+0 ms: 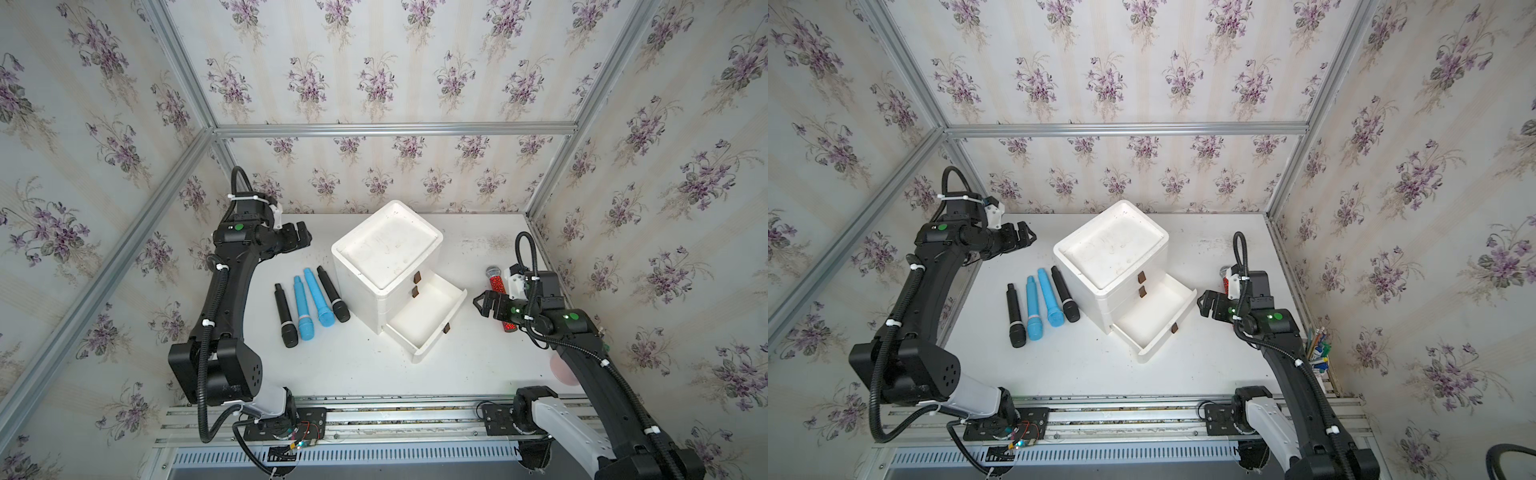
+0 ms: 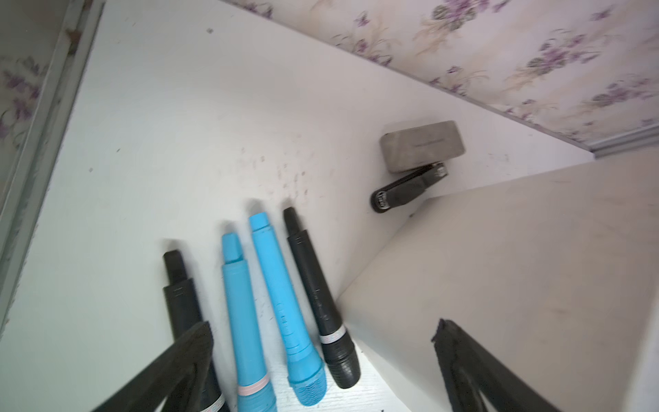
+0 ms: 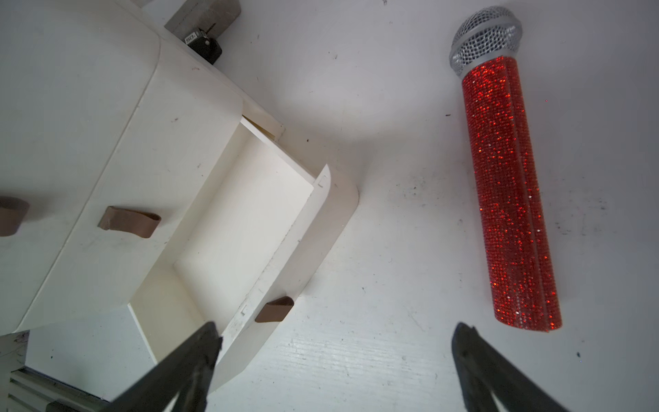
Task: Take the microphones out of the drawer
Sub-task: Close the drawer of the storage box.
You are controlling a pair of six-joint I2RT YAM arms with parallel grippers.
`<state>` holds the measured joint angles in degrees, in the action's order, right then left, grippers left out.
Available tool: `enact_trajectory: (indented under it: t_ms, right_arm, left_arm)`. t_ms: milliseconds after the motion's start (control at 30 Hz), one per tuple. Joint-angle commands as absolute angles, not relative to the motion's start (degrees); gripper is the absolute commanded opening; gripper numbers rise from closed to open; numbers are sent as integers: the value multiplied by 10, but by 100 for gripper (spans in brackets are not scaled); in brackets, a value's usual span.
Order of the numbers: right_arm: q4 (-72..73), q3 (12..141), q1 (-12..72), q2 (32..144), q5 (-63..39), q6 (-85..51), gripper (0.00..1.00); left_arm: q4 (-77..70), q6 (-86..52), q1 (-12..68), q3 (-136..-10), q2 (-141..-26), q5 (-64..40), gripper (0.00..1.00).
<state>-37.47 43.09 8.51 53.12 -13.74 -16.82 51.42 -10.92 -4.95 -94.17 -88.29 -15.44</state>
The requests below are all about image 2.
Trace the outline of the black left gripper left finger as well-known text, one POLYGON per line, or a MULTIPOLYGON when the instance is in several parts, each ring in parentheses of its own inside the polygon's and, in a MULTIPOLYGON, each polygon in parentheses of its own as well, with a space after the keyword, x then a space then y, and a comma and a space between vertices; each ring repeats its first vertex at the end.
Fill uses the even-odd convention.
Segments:
POLYGON ((179 337, 97 411, 197 411, 211 362, 209 322, 179 337))

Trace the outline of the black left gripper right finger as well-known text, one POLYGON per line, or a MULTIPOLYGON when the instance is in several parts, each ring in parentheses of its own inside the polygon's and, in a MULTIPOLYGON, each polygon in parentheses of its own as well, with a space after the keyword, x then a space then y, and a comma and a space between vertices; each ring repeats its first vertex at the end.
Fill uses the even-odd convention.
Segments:
POLYGON ((556 411, 458 324, 441 319, 432 343, 454 411, 556 411))

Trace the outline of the black microphone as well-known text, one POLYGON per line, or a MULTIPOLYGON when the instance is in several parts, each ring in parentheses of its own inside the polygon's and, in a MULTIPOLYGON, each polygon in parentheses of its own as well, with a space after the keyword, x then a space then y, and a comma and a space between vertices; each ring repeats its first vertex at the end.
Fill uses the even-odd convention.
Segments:
POLYGON ((288 244, 307 294, 317 328, 325 363, 336 385, 354 387, 360 380, 360 362, 348 329, 343 323, 324 276, 311 237, 293 207, 283 211, 288 244))
MULTIPOLYGON (((179 250, 166 252, 163 259, 169 281, 169 284, 163 288, 163 292, 173 337, 178 339, 192 326, 202 322, 204 318, 194 280, 188 275, 181 252, 179 250)), ((213 362, 209 365, 199 410, 230 412, 213 362)))

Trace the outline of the blue plastic tool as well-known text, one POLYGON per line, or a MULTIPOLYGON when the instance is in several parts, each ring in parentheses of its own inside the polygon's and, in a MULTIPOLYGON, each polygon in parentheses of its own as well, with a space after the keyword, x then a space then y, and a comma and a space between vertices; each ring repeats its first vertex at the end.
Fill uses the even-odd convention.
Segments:
POLYGON ((288 382, 299 402, 308 407, 327 391, 324 362, 305 326, 276 232, 266 213, 249 218, 252 241, 286 352, 288 382))

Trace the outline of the white plastic drawer cabinet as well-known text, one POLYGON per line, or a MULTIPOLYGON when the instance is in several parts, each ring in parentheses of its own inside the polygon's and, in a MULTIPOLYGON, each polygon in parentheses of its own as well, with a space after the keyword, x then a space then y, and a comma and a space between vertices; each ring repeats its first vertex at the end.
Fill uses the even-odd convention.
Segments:
POLYGON ((563 411, 658 408, 658 151, 427 200, 340 297, 412 411, 450 402, 457 323, 563 411))

